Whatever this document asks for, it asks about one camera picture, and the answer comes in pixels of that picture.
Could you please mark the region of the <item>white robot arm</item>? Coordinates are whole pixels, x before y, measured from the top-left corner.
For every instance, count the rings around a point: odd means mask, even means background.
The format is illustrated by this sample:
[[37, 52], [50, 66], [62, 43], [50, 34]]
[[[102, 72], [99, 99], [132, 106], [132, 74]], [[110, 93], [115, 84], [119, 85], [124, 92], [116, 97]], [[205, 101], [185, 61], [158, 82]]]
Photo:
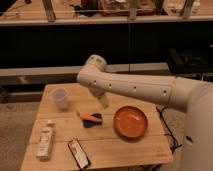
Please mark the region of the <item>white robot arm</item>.
[[107, 63], [91, 55], [77, 82], [100, 98], [106, 92], [168, 106], [186, 114], [180, 171], [213, 171], [213, 83], [175, 76], [106, 72]]

